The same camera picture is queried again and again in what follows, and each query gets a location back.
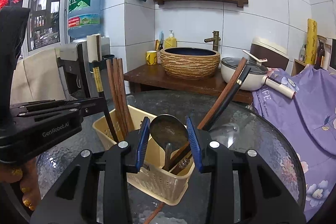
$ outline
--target faucet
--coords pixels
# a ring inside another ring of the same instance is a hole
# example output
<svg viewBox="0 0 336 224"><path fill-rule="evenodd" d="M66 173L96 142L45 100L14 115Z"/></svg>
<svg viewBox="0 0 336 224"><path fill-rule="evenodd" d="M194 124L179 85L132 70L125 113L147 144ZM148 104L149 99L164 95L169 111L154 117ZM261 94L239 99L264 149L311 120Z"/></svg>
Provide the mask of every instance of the faucet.
<svg viewBox="0 0 336 224"><path fill-rule="evenodd" d="M213 42L212 49L218 52L218 42L221 40L221 38L219 37L219 31L213 31L212 33L213 37L204 39L204 42L205 43Z"/></svg>

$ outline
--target beige cloth cover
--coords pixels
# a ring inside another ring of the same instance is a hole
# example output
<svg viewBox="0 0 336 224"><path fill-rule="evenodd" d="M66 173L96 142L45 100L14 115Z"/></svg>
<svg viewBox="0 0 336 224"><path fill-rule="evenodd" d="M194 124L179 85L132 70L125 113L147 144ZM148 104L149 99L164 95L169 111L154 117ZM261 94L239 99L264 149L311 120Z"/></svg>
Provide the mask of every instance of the beige cloth cover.
<svg viewBox="0 0 336 224"><path fill-rule="evenodd" d="M49 99L65 99L55 49L18 61L10 95L11 104Z"/></svg>

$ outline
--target black table top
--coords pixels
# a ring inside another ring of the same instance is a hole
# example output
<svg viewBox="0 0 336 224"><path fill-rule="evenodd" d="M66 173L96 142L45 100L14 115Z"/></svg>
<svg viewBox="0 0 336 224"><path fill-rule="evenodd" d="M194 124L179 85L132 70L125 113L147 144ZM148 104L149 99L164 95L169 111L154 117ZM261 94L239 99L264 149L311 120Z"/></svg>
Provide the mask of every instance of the black table top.
<svg viewBox="0 0 336 224"><path fill-rule="evenodd" d="M215 101L216 97L212 96L170 90L141 92L127 96L128 104L138 109L154 115L171 114L183 123L185 123L186 117L190 116L195 124L203 119ZM110 110L114 108L113 103L108 105ZM83 130L80 133L40 155L37 165L42 196L46 194L68 164L83 149L90 149L94 153L104 150L95 130L92 128L92 123L102 115L100 113L85 117L82 123ZM305 181L300 161L292 146L276 128L262 117L236 103L231 103L228 106L213 128L222 125L226 126L213 133L216 135L221 132L220 142L231 145L230 149L239 152L245 152L250 148L256 150L278 175L298 204L304 206ZM235 185L238 185L237 174L234 174L234 180ZM103 177L101 176L97 203L97 221L100 223L103 223L102 181ZM195 169L188 185L180 203L176 206L164 206L162 212L155 218L155 221L157 221L155 223L203 224L205 222L210 174L200 174ZM239 187L235 187L234 192L235 220L239 221ZM129 185L128 193L133 213L133 223L143 223L144 219L155 210L160 202L131 185Z"/></svg>

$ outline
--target beige plastic basket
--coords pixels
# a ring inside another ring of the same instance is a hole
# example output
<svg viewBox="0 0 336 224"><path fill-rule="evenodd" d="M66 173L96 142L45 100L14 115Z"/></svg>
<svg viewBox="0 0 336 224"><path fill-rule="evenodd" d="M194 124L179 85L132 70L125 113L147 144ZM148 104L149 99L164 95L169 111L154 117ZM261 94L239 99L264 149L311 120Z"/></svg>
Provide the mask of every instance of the beige plastic basket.
<svg viewBox="0 0 336 224"><path fill-rule="evenodd" d="M132 106L128 106L128 108L135 129L140 129L140 124L144 117L148 117L151 121L156 117L155 115ZM115 109L110 112L110 115L112 122L116 127L117 136L119 140L122 140L122 134L117 122ZM105 117L95 121L92 127L96 130L99 139L106 150L116 144L113 139L107 136L109 129ZM170 206L174 206L180 202L187 190L188 180L193 173L195 164L193 158L191 158L190 164L176 176L161 169L164 165L164 161L164 150L150 136L143 167L141 167L137 174L127 173L127 181L151 197Z"/></svg>

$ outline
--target yellow mug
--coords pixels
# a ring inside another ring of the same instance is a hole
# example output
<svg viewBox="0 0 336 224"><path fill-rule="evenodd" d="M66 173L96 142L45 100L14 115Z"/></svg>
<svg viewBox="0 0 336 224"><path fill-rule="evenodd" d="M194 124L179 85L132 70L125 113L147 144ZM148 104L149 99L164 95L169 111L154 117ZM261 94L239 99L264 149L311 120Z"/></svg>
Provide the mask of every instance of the yellow mug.
<svg viewBox="0 0 336 224"><path fill-rule="evenodd" d="M148 65L156 65L158 63L157 51L147 51L146 60Z"/></svg>

